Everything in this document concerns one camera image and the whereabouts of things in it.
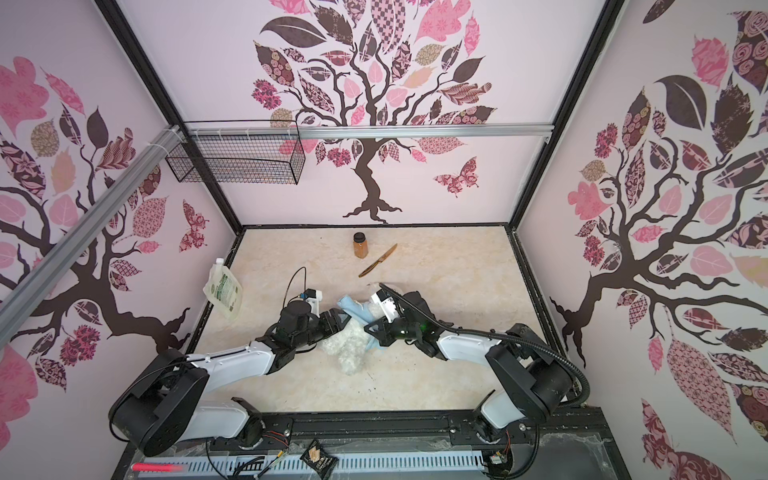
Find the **white teddy bear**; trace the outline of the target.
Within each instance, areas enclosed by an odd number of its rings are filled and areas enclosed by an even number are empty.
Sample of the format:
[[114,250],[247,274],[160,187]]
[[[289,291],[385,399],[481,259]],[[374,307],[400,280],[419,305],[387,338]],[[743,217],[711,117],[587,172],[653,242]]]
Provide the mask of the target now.
[[366,333],[364,327],[384,318],[384,312],[370,301],[360,303],[349,296],[342,297],[337,306],[343,311],[343,317],[348,322],[340,332],[322,340],[319,348],[324,353],[337,357],[340,369],[345,375],[354,375],[362,370],[365,355],[380,348],[379,341]]

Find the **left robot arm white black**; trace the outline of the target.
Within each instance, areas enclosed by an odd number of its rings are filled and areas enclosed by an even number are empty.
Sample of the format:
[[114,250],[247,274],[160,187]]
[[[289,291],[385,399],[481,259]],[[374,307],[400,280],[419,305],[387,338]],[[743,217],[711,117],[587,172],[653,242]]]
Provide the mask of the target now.
[[273,375],[299,353],[340,333],[351,317],[339,308],[320,311],[311,300],[292,300],[278,321],[248,344],[209,354],[158,354],[108,413],[113,436],[147,457],[189,440],[231,440],[242,449],[266,434],[262,413],[248,401],[206,400],[206,395],[251,377]]

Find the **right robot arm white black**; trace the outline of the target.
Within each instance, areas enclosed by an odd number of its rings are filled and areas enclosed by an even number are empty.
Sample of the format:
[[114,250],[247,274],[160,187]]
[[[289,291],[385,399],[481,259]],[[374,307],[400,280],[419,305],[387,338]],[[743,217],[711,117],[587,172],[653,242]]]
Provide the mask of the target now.
[[364,330],[380,346],[403,341],[429,358],[469,362],[493,372],[501,389],[489,393],[473,412],[480,436],[489,438],[521,420],[542,424],[569,404],[572,387],[587,391],[579,368],[525,324],[503,333],[464,329],[437,319],[419,292],[400,294],[384,285],[370,303],[373,321]]

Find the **light blue bear hoodie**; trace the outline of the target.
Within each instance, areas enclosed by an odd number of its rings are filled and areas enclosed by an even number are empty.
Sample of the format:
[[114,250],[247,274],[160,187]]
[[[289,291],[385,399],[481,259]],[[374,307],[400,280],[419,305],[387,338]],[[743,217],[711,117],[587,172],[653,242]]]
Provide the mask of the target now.
[[370,302],[358,302],[345,295],[337,306],[350,315],[351,320],[345,327],[344,341],[341,344],[341,352],[365,352],[373,348],[379,348],[378,343],[364,331],[364,326],[375,321],[369,311]]

